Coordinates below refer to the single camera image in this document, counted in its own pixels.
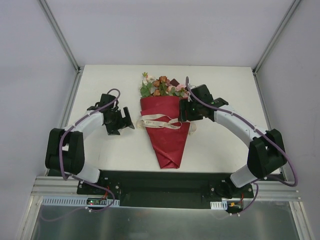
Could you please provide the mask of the cream printed ribbon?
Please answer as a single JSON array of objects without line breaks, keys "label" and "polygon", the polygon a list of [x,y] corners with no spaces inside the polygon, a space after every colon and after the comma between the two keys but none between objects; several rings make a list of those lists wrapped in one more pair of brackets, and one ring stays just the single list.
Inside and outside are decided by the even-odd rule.
[{"label": "cream printed ribbon", "polygon": [[146,114],[139,117],[135,122],[138,129],[166,129],[174,132],[182,131],[184,124],[188,124],[186,128],[187,135],[192,135],[197,126],[190,121],[182,122],[178,118],[171,118],[165,114]]}]

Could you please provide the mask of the small pink rose stem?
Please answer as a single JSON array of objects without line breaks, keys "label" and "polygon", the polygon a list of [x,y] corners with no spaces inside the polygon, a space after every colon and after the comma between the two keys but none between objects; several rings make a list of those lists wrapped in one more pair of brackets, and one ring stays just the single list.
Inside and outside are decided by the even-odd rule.
[{"label": "small pink rose stem", "polygon": [[170,85],[166,93],[169,96],[179,97],[181,99],[187,99],[189,97],[189,91],[184,84],[178,84],[177,86]]}]

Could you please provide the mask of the dark red wrapping cloth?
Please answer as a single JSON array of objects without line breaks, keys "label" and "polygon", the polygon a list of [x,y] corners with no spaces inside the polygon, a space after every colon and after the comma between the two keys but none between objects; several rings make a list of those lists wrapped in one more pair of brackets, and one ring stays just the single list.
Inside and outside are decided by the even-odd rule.
[{"label": "dark red wrapping cloth", "polygon": [[[170,85],[180,83],[170,80]],[[150,96],[140,99],[140,115],[164,114],[171,118],[179,118],[179,101],[185,98],[177,96]],[[184,123],[178,132],[170,129],[146,128],[152,148],[161,169],[178,169],[181,166],[183,153],[187,141],[188,123]]]}]

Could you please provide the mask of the white rose stem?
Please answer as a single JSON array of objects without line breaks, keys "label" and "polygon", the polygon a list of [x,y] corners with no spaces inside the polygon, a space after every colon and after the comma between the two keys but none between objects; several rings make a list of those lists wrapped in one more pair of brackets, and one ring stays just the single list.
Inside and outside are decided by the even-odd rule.
[{"label": "white rose stem", "polygon": [[142,73],[141,86],[139,88],[141,98],[151,97],[153,95],[156,90],[154,86],[156,80],[154,76],[149,75],[147,72]]}]

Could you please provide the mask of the orange brown rose stem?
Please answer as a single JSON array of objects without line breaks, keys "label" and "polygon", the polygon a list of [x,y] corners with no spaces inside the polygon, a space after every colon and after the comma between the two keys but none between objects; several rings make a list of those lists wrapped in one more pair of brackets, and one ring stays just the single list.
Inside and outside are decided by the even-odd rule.
[{"label": "orange brown rose stem", "polygon": [[160,76],[153,82],[153,97],[163,97],[169,95],[170,80],[166,76]]}]

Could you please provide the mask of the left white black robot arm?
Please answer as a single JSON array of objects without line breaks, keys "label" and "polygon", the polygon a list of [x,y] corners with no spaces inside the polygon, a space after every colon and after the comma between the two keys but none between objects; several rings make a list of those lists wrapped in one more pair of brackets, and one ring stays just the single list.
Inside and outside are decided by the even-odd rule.
[{"label": "left white black robot arm", "polygon": [[90,191],[102,194],[106,183],[100,179],[101,171],[86,163],[84,141],[102,126],[109,136],[119,136],[124,128],[135,128],[128,107],[120,110],[118,104],[117,96],[103,93],[100,101],[87,108],[75,123],[65,128],[53,128],[48,137],[46,168],[59,171],[65,179],[75,176],[87,181]]}]

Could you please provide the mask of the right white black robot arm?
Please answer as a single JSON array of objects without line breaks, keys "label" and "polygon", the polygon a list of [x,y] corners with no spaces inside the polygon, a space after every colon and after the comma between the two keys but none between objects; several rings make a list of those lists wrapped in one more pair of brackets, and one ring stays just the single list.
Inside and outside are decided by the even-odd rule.
[{"label": "right white black robot arm", "polygon": [[236,113],[223,98],[213,98],[205,84],[191,89],[189,99],[179,101],[179,121],[193,122],[208,118],[237,136],[247,147],[246,164],[215,186],[222,198],[231,199],[245,186],[263,179],[287,163],[281,133],[254,126]]}]

